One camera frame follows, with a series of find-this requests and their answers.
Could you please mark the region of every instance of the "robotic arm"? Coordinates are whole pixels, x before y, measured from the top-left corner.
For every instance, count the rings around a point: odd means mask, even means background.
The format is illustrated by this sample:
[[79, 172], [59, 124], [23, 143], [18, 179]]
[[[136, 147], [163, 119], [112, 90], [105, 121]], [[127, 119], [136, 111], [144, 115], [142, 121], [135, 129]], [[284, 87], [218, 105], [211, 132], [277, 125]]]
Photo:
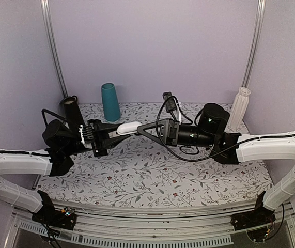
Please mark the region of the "robotic arm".
[[[144, 125], [137, 121], [120, 125], [102, 123], [100, 120], [89, 120], [85, 125], [81, 121], [75, 123], [76, 119], [71, 119], [69, 129], [59, 120], [53, 120], [42, 135], [49, 148], [39, 151], [0, 149], [0, 175], [62, 176], [74, 164], [71, 155], [92, 150], [95, 157], [106, 156], [108, 149], [131, 135], [143, 135], [165, 146], [179, 159], [189, 162], [209, 158], [221, 164], [268, 159], [295, 160], [295, 131], [268, 135], [226, 133], [224, 130], [229, 113], [214, 103], [204, 106], [195, 118], [195, 125], [181, 123], [180, 119], [176, 118], [159, 120], [164, 107], [169, 113], [177, 111], [187, 118], [174, 96], [164, 94], [164, 99], [156, 122]], [[169, 148], [177, 145], [211, 149], [210, 156], [195, 160], [182, 158]], [[294, 194], [295, 166], [275, 187], [258, 196], [254, 210], [233, 215], [231, 223], [235, 230], [270, 223], [275, 220], [274, 210]], [[24, 189], [2, 177], [0, 177], [0, 200], [34, 213], [35, 221], [66, 229], [74, 228], [76, 215], [73, 209], [57, 211], [46, 193]]]

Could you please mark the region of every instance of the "teal cup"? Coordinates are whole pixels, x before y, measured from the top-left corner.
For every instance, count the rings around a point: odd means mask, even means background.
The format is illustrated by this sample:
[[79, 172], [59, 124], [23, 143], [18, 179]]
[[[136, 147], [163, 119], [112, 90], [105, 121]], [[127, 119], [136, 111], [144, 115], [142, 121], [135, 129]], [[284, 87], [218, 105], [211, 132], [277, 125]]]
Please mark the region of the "teal cup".
[[113, 83], [105, 83], [101, 86], [101, 98], [105, 119], [117, 121], [121, 117], [121, 112]]

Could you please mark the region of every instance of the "floral pattern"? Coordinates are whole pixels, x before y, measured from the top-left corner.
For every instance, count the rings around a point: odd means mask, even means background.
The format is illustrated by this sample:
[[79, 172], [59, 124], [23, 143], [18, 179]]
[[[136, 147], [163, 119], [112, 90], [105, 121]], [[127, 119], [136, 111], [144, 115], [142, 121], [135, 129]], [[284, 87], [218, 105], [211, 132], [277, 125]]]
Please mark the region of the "floral pattern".
[[[153, 122], [160, 104], [121, 104], [121, 119], [117, 121]], [[182, 104], [191, 119], [204, 104]], [[222, 104], [230, 111], [231, 105]], [[80, 105], [83, 118], [103, 118], [101, 104]], [[165, 112], [161, 116], [168, 118]], [[247, 133], [244, 123], [238, 130]], [[187, 158], [202, 158], [209, 154], [200, 148], [199, 155], [177, 153]], [[53, 199], [83, 204], [130, 208], [179, 208], [234, 203], [256, 196], [272, 186], [263, 161], [222, 165], [209, 159], [189, 163], [176, 159], [159, 144], [133, 135], [106, 157], [95, 158], [92, 152], [73, 156], [75, 165], [62, 177], [41, 177], [37, 188]]]

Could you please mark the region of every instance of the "floral tablecloth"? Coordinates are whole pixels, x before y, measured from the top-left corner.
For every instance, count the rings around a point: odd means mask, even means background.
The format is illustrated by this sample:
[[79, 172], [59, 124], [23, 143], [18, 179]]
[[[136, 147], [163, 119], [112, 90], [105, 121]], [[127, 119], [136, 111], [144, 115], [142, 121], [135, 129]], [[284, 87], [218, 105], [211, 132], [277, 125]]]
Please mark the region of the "floral tablecloth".
[[[121, 104], [120, 122], [153, 122], [160, 109], [156, 103]], [[204, 104], [183, 104], [194, 118]], [[230, 111], [231, 105], [222, 104]], [[101, 104], [80, 105], [89, 119], [103, 118]], [[165, 112], [162, 117], [168, 118]], [[238, 130], [247, 133], [244, 123]], [[201, 158], [209, 152], [200, 149]], [[179, 208], [234, 203], [254, 199], [272, 182], [263, 161], [222, 165], [209, 159], [189, 163], [176, 159], [157, 143], [143, 136], [132, 136], [107, 157], [94, 158], [92, 152], [73, 156], [75, 165], [62, 177], [41, 177], [37, 188], [51, 198], [83, 204], [129, 208]]]

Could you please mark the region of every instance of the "table surface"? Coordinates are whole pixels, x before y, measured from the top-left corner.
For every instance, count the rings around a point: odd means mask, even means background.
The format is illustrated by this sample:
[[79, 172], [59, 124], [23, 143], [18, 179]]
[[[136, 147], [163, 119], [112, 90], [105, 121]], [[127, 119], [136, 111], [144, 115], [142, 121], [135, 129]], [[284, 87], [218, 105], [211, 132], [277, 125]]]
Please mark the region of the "table surface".
[[[153, 122], [161, 104], [120, 104], [121, 119], [116, 123]], [[182, 104], [182, 109], [194, 119], [203, 103]], [[231, 105], [221, 104], [230, 111]], [[81, 104], [85, 121], [103, 118], [101, 104]], [[169, 118], [165, 112], [162, 118]], [[248, 133], [244, 123], [238, 130]], [[187, 158], [202, 158], [209, 152]], [[272, 187], [271, 178], [263, 161], [222, 165], [209, 159], [185, 162], [176, 159], [159, 144], [143, 136], [132, 136], [123, 141], [109, 155], [94, 158], [92, 152], [72, 156], [75, 165], [62, 177], [41, 177], [37, 189], [53, 199], [82, 204], [127, 208], [179, 208], [235, 203], [255, 199]]]

